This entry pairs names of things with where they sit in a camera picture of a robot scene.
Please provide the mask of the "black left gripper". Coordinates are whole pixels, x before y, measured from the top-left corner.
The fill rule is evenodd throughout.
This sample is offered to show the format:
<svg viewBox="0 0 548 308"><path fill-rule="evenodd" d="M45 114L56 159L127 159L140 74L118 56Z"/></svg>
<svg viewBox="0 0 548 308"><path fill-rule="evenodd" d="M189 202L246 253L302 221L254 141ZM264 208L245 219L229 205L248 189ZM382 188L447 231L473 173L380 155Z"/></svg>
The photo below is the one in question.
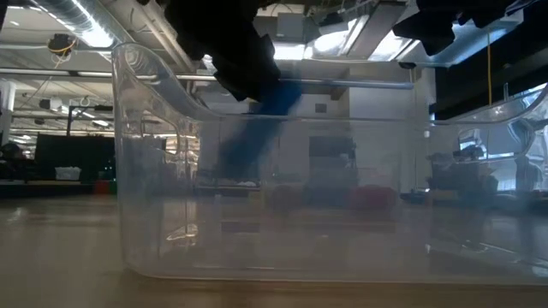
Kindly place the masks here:
<svg viewBox="0 0 548 308"><path fill-rule="evenodd" d="M263 0L173 0L165 7L164 17L192 58L217 56L212 59L214 77L237 101L259 101L263 88L281 77L271 37L259 36L253 26L258 10L271 4ZM220 57L239 52L249 55L258 47L257 53L244 57L244 63Z"/></svg>

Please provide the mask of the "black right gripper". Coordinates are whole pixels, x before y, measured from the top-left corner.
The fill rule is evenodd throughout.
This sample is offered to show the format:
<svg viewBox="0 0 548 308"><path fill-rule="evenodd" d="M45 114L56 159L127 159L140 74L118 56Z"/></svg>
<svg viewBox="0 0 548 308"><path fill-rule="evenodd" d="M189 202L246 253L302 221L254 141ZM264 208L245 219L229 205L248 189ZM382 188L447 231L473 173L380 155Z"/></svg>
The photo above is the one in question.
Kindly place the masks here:
<svg viewBox="0 0 548 308"><path fill-rule="evenodd" d="M426 54L435 56L455 41L455 19L455 11L421 10L395 24L392 32L398 37L419 40Z"/></svg>

